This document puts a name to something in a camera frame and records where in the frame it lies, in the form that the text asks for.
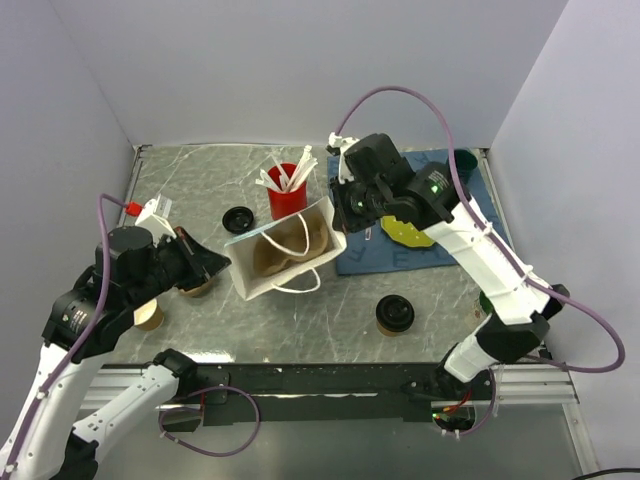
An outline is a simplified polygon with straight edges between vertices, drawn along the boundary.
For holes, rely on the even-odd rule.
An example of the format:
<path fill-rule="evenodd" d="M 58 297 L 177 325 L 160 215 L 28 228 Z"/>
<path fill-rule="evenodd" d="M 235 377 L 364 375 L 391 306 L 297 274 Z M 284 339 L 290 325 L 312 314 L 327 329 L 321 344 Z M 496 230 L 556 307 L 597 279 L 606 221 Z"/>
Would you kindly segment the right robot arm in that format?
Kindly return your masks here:
<path fill-rule="evenodd" d="M 455 189 L 446 165 L 429 163 L 414 171 L 386 134 L 331 134 L 327 149 L 339 158 L 338 173 L 329 181 L 335 230 L 356 233 L 389 215 L 411 224 L 455 259 L 493 307 L 442 360 L 437 385 L 444 396 L 460 398 L 481 371 L 514 363 L 542 343 L 550 319 L 564 307 L 555 296 L 567 290 L 527 284 L 531 267 L 496 234 L 470 192 Z"/>

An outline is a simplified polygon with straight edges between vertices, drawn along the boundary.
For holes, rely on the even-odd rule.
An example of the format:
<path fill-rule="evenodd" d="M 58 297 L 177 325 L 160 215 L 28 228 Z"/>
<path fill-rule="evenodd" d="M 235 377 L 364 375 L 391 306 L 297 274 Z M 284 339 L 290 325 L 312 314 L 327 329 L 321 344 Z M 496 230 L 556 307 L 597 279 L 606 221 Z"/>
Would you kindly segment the light blue paper bag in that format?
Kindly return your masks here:
<path fill-rule="evenodd" d="M 324 196 L 306 209 L 242 234 L 224 246 L 233 285 L 245 301 L 272 291 L 305 294 L 321 287 L 318 268 L 346 250 Z"/>

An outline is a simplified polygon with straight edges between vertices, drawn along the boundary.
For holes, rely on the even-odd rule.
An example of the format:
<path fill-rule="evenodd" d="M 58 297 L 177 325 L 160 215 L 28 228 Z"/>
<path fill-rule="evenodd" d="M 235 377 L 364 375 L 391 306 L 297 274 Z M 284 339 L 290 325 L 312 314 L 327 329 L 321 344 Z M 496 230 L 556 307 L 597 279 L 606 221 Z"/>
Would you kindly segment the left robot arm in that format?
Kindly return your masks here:
<path fill-rule="evenodd" d="M 231 264 L 181 227 L 159 242 L 143 227 L 118 227 L 95 255 L 52 306 L 33 384 L 1 450 L 4 479 L 57 475 L 87 390 L 135 311 L 173 288 L 205 285 Z"/>

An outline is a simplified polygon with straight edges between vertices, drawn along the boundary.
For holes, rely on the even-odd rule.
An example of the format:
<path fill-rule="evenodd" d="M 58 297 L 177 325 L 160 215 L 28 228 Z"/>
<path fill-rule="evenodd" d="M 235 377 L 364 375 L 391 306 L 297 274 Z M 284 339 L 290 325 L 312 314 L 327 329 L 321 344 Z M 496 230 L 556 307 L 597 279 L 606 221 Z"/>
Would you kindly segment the black cup lid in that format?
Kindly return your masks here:
<path fill-rule="evenodd" d="M 415 319 L 413 305 L 400 295 L 387 295 L 376 305 L 376 321 L 387 325 L 411 324 Z"/>
<path fill-rule="evenodd" d="M 233 235 L 241 235 L 252 230 L 255 222 L 254 213 L 246 206 L 234 206 L 222 217 L 223 227 Z"/>

